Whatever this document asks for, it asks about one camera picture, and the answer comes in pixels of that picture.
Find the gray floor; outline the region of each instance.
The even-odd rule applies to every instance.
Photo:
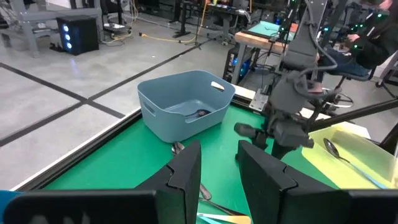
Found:
[[[41,56],[37,59],[30,57],[26,44],[21,41],[13,40],[12,49],[0,44],[0,63],[17,69],[10,72],[0,66],[0,189],[10,189],[113,124],[119,119],[118,114],[128,114],[137,108],[140,82],[193,69],[222,76],[226,54],[232,46],[211,40],[203,44],[201,50],[187,52],[193,45],[139,37],[138,33],[143,32],[170,38],[175,32],[164,27],[167,26],[165,19],[142,17],[160,25],[137,21],[133,25],[134,38],[126,39],[124,45],[101,45],[99,51],[76,57],[49,50],[48,39],[40,40]],[[177,27],[178,24],[171,25],[171,28]],[[187,26],[187,29],[195,33],[194,27]],[[199,42],[207,41],[205,34],[204,30]],[[21,71],[59,86],[63,93],[23,77]],[[113,87],[129,78],[129,82]],[[256,83],[258,85],[258,82],[252,83],[253,90],[258,88]],[[335,83],[336,77],[325,80],[326,86]],[[356,108],[391,99],[385,90],[375,88],[373,82],[350,81],[343,89],[354,98]],[[65,108],[69,108],[69,112],[59,116]],[[398,111],[390,110],[356,122],[369,128],[373,139],[381,140],[395,125],[397,117]],[[38,126],[42,121],[48,123]],[[26,127],[32,127],[33,131],[4,144],[4,139]]]

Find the desk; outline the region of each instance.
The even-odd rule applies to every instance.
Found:
[[[224,207],[249,214],[235,162],[238,136],[233,126],[245,122],[260,126],[264,118],[248,107],[254,92],[236,86],[234,100],[222,123],[183,142],[201,141],[201,181],[212,193],[211,199]],[[303,113],[310,115],[309,110]],[[347,123],[350,130],[368,135],[365,128]],[[145,125],[137,108],[117,123],[93,136],[12,190],[33,189],[131,189],[154,174],[173,158],[171,145],[158,139]],[[302,150],[287,154],[283,161],[336,188],[336,185],[302,156]],[[199,212],[222,214],[200,203]]]
[[[276,34],[279,30],[279,25],[272,24],[270,22],[261,21],[260,24],[249,29],[252,33],[258,33],[261,36],[272,36]],[[288,40],[292,40],[294,37],[294,32],[292,30],[289,32]],[[233,76],[232,76],[232,84],[237,84],[239,71],[243,64],[243,56],[247,46],[253,46],[259,49],[269,50],[271,47],[271,43],[269,39],[260,37],[252,34],[245,34],[244,32],[238,32],[235,34],[235,41],[239,43],[239,53],[238,53],[238,61],[236,62]],[[272,46],[272,50],[277,53],[282,53],[284,49],[284,44],[281,42],[275,42]]]

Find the metal utensil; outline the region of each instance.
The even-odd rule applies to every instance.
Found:
[[[359,167],[357,167],[356,165],[352,164],[349,160],[343,158],[340,156],[340,154],[338,153],[338,150],[336,148],[336,146],[329,141],[329,139],[327,138],[323,138],[323,143],[325,143],[326,146],[326,150],[335,158],[337,159],[341,159],[342,161],[346,161],[349,165],[351,165],[356,171],[358,171],[363,177],[365,177],[366,179],[368,179],[368,181],[372,182],[374,185],[376,185],[377,187],[379,187],[380,189],[388,189],[388,187],[386,187],[385,185],[381,184],[380,182],[378,182],[377,180],[373,179],[371,176],[369,176],[367,173],[365,173],[365,171],[361,170]]]
[[[180,153],[183,149],[185,149],[185,146],[183,144],[181,144],[180,142],[175,142],[172,145],[172,152],[173,155],[177,155],[178,153]],[[206,200],[210,200],[211,199],[211,193],[206,189],[206,187],[200,183],[200,188],[199,191],[202,195],[202,197]]]

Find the chair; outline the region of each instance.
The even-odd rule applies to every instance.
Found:
[[[373,78],[375,71],[376,71],[376,68],[372,69],[371,73],[365,77],[360,77],[357,75],[353,75],[351,73],[344,73],[344,72],[337,72],[337,71],[330,71],[329,74],[330,75],[341,75],[341,79],[340,79],[339,83],[337,84],[337,86],[335,87],[335,90],[337,90],[341,87],[341,85],[343,84],[343,82],[345,80],[357,80],[357,81],[361,81],[361,82],[371,80]],[[346,103],[350,103],[350,104],[349,105],[339,105],[339,102],[346,102]],[[336,110],[337,108],[350,108],[350,107],[354,106],[354,101],[348,95],[346,95],[344,93],[338,93],[336,95],[333,95],[331,97],[324,99],[322,102],[322,106],[323,106],[323,109],[322,109],[321,113],[325,113],[325,114],[333,116],[335,114],[332,111]]]

